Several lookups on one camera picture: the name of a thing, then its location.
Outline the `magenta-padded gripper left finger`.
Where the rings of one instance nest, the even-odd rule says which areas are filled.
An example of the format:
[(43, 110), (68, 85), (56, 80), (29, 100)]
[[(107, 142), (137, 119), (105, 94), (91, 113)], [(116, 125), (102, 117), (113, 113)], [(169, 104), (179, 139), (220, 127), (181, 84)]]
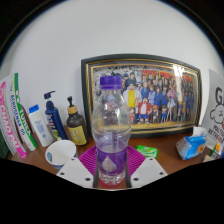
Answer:
[(78, 158), (71, 158), (57, 175), (84, 188), (98, 187), (96, 147), (93, 146)]

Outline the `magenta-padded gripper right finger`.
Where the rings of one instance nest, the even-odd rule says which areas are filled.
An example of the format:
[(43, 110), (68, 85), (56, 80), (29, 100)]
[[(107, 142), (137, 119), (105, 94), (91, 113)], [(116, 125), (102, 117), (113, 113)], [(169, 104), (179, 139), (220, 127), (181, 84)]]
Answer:
[(155, 158), (145, 157), (135, 148), (127, 148), (126, 184), (128, 188), (140, 188), (167, 176)]

